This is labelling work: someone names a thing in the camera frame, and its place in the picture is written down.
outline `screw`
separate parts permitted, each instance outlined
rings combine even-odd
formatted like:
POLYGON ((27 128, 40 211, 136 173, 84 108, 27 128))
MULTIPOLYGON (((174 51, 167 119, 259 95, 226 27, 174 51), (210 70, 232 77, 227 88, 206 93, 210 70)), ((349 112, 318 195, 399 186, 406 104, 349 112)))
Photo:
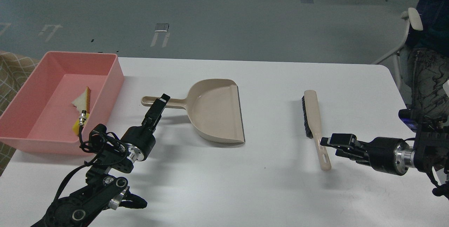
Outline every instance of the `screw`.
POLYGON ((106 177, 106 178, 103 180, 103 182, 104 182, 105 185, 110 184, 110 183, 113 182, 113 181, 114 181, 114 178, 111 177, 111 176, 108 176, 108 177, 106 177))
POLYGON ((75 221, 83 220, 83 218, 86 216, 86 212, 82 209, 77 209, 72 214, 72 219, 75 221))

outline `bread slice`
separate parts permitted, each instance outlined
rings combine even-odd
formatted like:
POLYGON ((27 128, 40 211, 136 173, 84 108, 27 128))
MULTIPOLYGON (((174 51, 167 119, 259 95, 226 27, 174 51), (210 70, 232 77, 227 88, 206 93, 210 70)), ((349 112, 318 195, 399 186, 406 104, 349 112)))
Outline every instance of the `bread slice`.
POLYGON ((74 99, 72 104, 76 107, 78 113, 81 114, 83 110, 90 113, 90 88, 86 87, 83 94, 74 99))

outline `black bristles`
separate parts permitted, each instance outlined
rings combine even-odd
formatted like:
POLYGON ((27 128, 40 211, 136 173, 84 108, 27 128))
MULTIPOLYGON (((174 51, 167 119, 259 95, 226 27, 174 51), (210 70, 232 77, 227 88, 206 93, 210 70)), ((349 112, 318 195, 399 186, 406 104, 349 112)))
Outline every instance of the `black bristles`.
POLYGON ((303 111, 304 111, 304 128, 306 129, 306 136, 309 139, 313 139, 313 134, 312 134, 311 129, 308 126, 308 122, 307 122, 306 102, 305 102, 304 96, 303 96, 303 111))

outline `person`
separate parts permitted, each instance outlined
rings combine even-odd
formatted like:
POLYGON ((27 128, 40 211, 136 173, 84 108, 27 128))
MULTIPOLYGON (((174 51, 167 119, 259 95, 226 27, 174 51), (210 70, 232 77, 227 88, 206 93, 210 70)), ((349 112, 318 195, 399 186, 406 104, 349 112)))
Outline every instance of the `person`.
POLYGON ((443 84, 449 80, 449 0, 420 0, 417 5, 423 31, 412 30, 407 85, 412 88, 411 108, 436 119, 449 115, 449 97, 443 84))

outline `connector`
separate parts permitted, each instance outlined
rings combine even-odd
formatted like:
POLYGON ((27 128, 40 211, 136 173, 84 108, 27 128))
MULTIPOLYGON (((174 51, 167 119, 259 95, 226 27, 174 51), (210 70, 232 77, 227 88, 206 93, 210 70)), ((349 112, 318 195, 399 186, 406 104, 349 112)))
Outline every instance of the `connector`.
POLYGON ((85 111, 85 110, 81 111, 80 117, 78 118, 78 120, 80 121, 80 123, 79 123, 80 126, 84 126, 84 124, 86 123, 86 120, 87 120, 86 113, 87 113, 87 111, 85 111))

